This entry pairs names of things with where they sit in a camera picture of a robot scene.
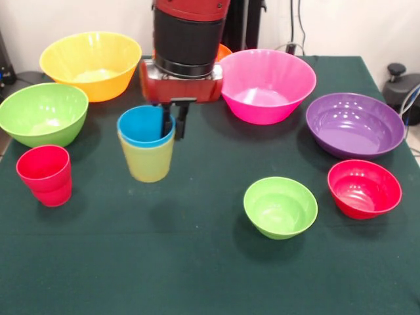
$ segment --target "stacked cups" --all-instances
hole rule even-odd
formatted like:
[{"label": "stacked cups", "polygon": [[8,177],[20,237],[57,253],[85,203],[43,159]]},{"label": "stacked cups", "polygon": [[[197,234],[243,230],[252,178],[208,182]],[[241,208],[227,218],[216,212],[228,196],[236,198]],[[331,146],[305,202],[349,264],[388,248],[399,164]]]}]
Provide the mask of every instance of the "stacked cups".
[{"label": "stacked cups", "polygon": [[118,119],[118,138],[135,179],[157,182],[168,174],[175,139],[173,116],[171,123],[171,130],[162,135],[163,109],[155,106],[131,108]]},{"label": "stacked cups", "polygon": [[16,171],[32,194],[47,207],[58,207],[72,196],[70,156],[61,146],[38,146],[22,155]]}]

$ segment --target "orange bowl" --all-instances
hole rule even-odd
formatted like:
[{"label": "orange bowl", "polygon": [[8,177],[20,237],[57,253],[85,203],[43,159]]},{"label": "orange bowl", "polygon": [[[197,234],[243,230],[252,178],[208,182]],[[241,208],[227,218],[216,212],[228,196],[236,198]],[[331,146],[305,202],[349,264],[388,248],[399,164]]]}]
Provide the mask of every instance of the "orange bowl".
[{"label": "orange bowl", "polygon": [[[216,61],[220,62],[224,57],[229,56],[230,54],[232,54],[232,51],[228,47],[220,44],[219,51],[217,52]],[[155,58],[155,50],[153,50],[152,58]]]}]

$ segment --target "small green bowl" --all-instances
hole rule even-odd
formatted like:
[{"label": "small green bowl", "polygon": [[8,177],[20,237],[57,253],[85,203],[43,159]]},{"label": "small green bowl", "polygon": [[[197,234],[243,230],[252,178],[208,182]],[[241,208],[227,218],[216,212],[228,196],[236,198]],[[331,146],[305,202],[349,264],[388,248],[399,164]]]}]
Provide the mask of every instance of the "small green bowl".
[{"label": "small green bowl", "polygon": [[301,183],[284,177],[254,182],[243,197],[249,220],[267,238],[285,240],[307,230],[316,219],[314,195]]}]

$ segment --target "white wall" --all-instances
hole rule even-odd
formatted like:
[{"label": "white wall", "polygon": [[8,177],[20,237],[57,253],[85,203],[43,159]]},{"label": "white wall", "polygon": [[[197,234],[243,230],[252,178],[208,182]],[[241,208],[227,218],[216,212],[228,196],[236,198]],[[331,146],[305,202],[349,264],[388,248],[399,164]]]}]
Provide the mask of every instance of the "white wall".
[{"label": "white wall", "polygon": [[[306,54],[362,56],[380,87],[388,79],[391,62],[405,64],[408,72],[420,72],[419,0],[301,1]],[[290,40],[290,1],[266,2],[259,45],[275,48]],[[296,18],[295,41],[300,40]]]},{"label": "white wall", "polygon": [[[361,55],[378,85],[387,78],[389,62],[420,72],[419,0],[301,1],[306,54]],[[266,2],[260,47],[275,48],[289,41],[289,0]],[[0,30],[18,72],[39,69],[39,55],[53,41],[91,30],[129,35],[150,54],[150,5],[151,0],[1,0]],[[300,39],[296,19],[295,40]]]}]

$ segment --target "red bowl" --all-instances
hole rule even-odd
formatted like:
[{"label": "red bowl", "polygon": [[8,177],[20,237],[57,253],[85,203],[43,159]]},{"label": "red bowl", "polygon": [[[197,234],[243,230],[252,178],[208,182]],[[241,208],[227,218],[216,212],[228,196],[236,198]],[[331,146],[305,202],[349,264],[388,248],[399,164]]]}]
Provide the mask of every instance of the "red bowl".
[{"label": "red bowl", "polygon": [[328,186],[337,207],[348,217],[372,219],[393,210],[402,190],[396,177],[378,164],[349,159],[328,173]]}]

